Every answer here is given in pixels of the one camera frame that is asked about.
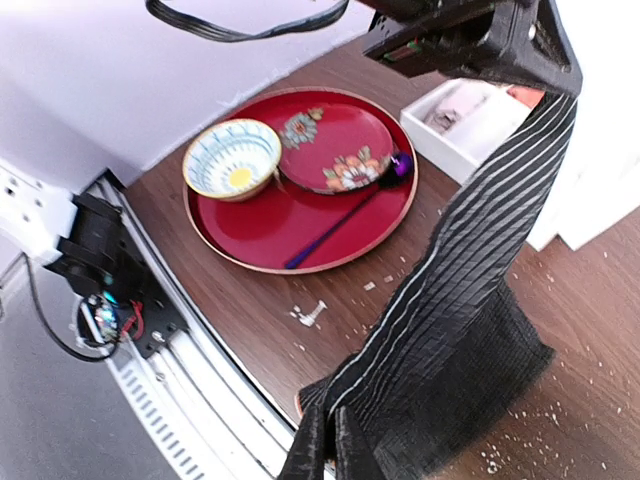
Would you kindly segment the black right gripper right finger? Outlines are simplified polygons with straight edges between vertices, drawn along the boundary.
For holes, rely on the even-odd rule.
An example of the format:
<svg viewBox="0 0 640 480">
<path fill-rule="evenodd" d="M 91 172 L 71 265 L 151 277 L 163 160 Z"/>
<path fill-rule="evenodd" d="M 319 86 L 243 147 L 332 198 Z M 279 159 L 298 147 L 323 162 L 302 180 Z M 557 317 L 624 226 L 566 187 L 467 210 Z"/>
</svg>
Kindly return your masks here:
<svg viewBox="0 0 640 480">
<path fill-rule="evenodd" d="M 334 415 L 336 478 L 374 480 L 380 478 L 379 466 L 353 415 L 341 407 Z"/>
</svg>

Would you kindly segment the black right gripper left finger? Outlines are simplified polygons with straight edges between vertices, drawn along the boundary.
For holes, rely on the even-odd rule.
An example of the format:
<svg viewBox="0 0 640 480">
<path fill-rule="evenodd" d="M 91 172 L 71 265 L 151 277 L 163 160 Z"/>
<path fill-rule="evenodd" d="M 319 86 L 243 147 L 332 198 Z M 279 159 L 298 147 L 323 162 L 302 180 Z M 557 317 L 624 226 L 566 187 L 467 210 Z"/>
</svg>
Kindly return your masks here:
<svg viewBox="0 0 640 480">
<path fill-rule="evenodd" d="M 278 480 L 322 480 L 325 469 L 326 419 L 321 406 L 309 407 L 278 475 Z"/>
</svg>

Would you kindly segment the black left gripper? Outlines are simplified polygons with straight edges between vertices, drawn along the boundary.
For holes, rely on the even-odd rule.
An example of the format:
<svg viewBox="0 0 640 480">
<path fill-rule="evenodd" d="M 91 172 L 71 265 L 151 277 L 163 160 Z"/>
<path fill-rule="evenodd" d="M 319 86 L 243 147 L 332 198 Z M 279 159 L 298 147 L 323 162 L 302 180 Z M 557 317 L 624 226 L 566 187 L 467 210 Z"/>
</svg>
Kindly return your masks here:
<svg viewBox="0 0 640 480">
<path fill-rule="evenodd" d="M 406 76 L 439 72 L 577 95 L 583 75 L 555 2 L 375 1 L 368 58 Z"/>
</svg>

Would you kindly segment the black striped underwear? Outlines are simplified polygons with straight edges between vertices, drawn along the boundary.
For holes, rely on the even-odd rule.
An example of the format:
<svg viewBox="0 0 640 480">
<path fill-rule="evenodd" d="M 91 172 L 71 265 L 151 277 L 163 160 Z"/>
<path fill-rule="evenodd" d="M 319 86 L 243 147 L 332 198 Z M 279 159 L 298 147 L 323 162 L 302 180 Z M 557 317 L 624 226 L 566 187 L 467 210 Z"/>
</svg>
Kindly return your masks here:
<svg viewBox="0 0 640 480">
<path fill-rule="evenodd" d="M 546 94 L 468 179 L 424 256 L 395 290 L 363 347 L 299 393 L 326 419 L 325 465 L 336 474 L 335 420 L 354 415 L 379 479 L 423 479 L 481 437 L 550 364 L 554 352 L 506 277 L 549 195 L 577 112 Z"/>
</svg>

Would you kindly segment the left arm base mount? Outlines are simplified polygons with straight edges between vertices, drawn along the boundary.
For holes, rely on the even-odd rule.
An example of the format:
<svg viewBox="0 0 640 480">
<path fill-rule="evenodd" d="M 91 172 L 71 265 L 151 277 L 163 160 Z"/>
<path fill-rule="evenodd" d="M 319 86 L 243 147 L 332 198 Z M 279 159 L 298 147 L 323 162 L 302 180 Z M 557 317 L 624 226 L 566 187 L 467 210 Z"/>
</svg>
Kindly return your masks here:
<svg viewBox="0 0 640 480">
<path fill-rule="evenodd" d="M 89 193 L 74 195 L 71 230 L 56 244 L 60 256 L 45 268 L 81 297 L 77 326 L 90 348 L 107 359 L 124 340 L 147 359 L 188 330 L 124 226 L 123 210 Z"/>
</svg>

